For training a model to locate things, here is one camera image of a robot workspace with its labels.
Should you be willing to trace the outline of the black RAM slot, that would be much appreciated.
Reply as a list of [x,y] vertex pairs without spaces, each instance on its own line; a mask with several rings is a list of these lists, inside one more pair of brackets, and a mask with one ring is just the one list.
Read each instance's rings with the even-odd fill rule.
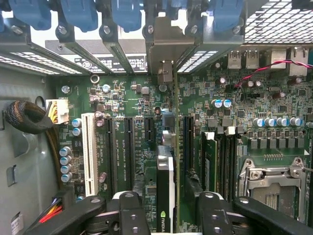
[[219,189],[218,193],[224,194],[224,139],[218,135],[218,162],[219,162]]
[[236,193],[236,162],[237,162],[237,136],[233,135],[231,138],[231,163],[230,163],[230,199],[232,200]]
[[225,165],[224,165],[224,195],[226,200],[229,198],[229,177],[230,177],[230,153],[231,153],[231,138],[225,137]]

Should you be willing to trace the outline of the green RAM stick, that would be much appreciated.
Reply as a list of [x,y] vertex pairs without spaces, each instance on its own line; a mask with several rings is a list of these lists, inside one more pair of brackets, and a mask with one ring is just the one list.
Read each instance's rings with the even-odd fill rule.
[[201,134],[201,184],[205,191],[217,190],[217,141],[214,132]]

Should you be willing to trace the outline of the metal CPU socket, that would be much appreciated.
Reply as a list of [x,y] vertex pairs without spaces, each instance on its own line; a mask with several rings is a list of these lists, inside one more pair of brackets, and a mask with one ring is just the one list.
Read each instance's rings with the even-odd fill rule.
[[251,197],[307,224],[309,179],[303,167],[299,156],[283,166],[256,166],[247,158],[238,176],[237,195]]

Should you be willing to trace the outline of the long black expansion slot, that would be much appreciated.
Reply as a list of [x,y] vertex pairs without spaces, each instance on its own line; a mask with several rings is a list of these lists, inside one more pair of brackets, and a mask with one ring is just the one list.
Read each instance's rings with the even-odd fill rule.
[[127,190],[133,189],[134,183],[134,120],[132,117],[124,118],[124,144],[126,162]]
[[116,169],[116,144],[115,144],[115,123],[113,118],[105,118],[106,147],[109,158],[109,175],[111,182],[111,192],[117,191],[117,169]]

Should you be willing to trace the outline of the white PCI expansion slot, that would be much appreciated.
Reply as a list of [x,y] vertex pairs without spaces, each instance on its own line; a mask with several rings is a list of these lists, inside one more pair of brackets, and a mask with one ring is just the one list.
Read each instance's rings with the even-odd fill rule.
[[98,161],[94,113],[81,114],[86,197],[98,194]]

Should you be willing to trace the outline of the short black expansion slot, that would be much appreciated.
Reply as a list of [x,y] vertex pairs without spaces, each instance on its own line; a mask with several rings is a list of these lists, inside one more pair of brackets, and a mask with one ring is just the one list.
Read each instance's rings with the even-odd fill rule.
[[153,142],[155,139],[155,125],[153,117],[144,118],[144,130],[145,130],[145,140],[148,142]]

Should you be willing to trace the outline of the green motherboard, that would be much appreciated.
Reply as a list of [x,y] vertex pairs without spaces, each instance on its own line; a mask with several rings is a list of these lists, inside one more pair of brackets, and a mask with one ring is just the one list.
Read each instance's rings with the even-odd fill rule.
[[[303,64],[288,58],[286,48],[283,61],[270,63],[271,51],[259,51],[259,68],[246,68],[246,51],[240,51],[241,69],[228,69],[228,55],[214,64],[190,75],[178,72],[182,92],[183,115],[194,117],[194,164],[188,174],[197,175],[201,184],[201,134],[214,132],[224,139],[237,136],[236,190],[244,160],[251,158],[256,166],[283,166],[299,156],[304,167],[313,169],[313,48],[305,47],[308,62]],[[284,62],[285,69],[271,69]],[[306,76],[289,76],[289,64],[307,68]],[[97,161],[98,195],[111,200],[120,191],[127,190],[124,144],[124,118],[134,120],[134,167],[143,173],[143,206],[151,232],[157,232],[156,197],[156,143],[145,140],[144,118],[153,117],[153,105],[160,100],[154,76],[70,77],[57,86],[59,99],[68,100],[69,122],[60,125],[61,175],[65,184],[74,189],[76,200],[85,195],[83,138],[81,114],[94,113]],[[105,118],[115,123],[117,191],[111,192],[109,158],[106,147]],[[313,172],[308,174],[309,201],[307,226],[313,228]],[[219,162],[217,156],[217,190],[225,201],[230,199],[218,193]],[[200,232],[193,207],[193,194],[184,176],[184,195],[180,199],[180,229],[177,233]]]

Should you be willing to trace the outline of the white power connector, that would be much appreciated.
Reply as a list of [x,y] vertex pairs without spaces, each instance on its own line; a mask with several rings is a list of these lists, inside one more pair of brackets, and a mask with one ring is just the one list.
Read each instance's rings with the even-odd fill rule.
[[53,124],[69,122],[69,108],[67,99],[47,99],[46,114]]

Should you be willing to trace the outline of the open PC case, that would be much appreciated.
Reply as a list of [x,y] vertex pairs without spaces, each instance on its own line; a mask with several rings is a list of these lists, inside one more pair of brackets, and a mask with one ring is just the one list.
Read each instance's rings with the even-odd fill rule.
[[[232,50],[272,51],[278,48],[313,48],[313,0],[244,0],[239,34],[213,31],[211,0],[188,0],[178,19],[168,15],[169,0],[143,0],[142,24],[126,33],[112,19],[111,0],[95,0],[98,28],[82,32],[74,26],[75,41],[113,71],[108,74],[59,43],[56,28],[69,24],[60,0],[48,0],[51,29],[35,30],[16,19],[8,0],[0,0],[5,30],[0,33],[0,235],[23,233],[59,197],[72,205],[74,189],[61,175],[60,125],[46,114],[47,99],[59,99],[57,86],[70,77],[154,76],[149,72],[146,27],[156,17],[168,17],[173,26],[195,37],[193,46],[178,61],[183,74],[196,74]],[[107,50],[99,35],[103,24],[117,25],[118,41],[133,67],[127,74]],[[15,35],[30,27],[32,42],[89,71],[64,75],[9,52]]]

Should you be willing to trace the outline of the silver USB port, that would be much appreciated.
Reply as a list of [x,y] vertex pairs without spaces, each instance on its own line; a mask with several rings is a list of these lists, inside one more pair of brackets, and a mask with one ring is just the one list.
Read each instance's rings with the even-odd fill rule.
[[259,51],[257,50],[246,51],[246,68],[247,69],[259,68]]
[[241,52],[239,50],[232,50],[228,53],[227,68],[228,69],[241,69]]

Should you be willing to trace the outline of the metal slot cover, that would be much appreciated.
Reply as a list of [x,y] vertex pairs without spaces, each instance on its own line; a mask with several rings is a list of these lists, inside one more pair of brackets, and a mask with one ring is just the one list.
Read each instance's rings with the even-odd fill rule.
[[99,69],[108,74],[113,74],[113,71],[109,69],[105,64],[103,64],[98,58],[93,56],[88,50],[82,47],[79,43],[75,41],[74,26],[72,25],[62,25],[58,24],[56,28],[56,37],[59,43],[74,52],[78,56],[94,63]]
[[88,75],[89,71],[63,58],[62,56],[32,42],[30,27],[23,30],[22,35],[15,35],[13,48],[9,52],[22,59],[35,62],[57,74]]
[[99,28],[99,35],[102,43],[107,50],[116,58],[124,71],[127,74],[134,74],[133,67],[131,66],[125,51],[118,41],[117,25],[103,24]]

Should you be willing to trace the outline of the silver network port block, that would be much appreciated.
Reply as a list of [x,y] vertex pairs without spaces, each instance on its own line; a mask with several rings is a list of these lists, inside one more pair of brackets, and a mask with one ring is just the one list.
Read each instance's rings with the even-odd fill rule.
[[[273,64],[274,62],[277,62],[277,61],[283,61],[286,59],[286,56],[287,56],[286,49],[282,49],[282,48],[273,49],[271,51],[270,63]],[[275,69],[275,70],[285,69],[285,68],[286,68],[286,64],[284,62],[271,66],[271,69]]]
[[[295,61],[306,64],[308,62],[308,50],[305,47],[292,47],[288,58]],[[306,76],[307,68],[301,65],[289,64],[288,66],[289,76]]]

